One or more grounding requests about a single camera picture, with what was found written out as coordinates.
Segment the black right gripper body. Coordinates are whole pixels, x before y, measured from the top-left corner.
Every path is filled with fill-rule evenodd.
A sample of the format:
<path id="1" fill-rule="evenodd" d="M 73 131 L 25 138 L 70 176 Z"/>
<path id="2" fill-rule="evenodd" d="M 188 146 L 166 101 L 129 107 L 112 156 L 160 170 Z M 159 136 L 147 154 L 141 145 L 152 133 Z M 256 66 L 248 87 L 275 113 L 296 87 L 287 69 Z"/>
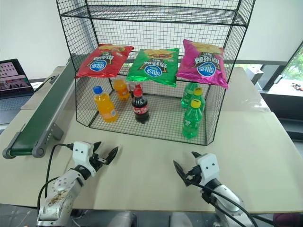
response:
<path id="1" fill-rule="evenodd" d="M 202 180 L 201 173 L 202 171 L 199 165 L 193 167 L 185 174 L 185 185 L 190 186 L 191 184 L 199 184 Z"/>

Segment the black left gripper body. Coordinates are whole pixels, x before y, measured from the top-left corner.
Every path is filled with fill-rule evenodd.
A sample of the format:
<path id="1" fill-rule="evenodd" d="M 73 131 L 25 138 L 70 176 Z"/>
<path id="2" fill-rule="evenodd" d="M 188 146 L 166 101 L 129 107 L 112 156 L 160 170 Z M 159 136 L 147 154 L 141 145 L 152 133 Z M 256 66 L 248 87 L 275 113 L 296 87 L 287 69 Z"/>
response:
<path id="1" fill-rule="evenodd" d="M 92 156 L 89 158 L 89 163 L 97 172 L 103 165 L 108 165 L 106 159 L 100 158 L 97 153 L 93 153 Z"/>

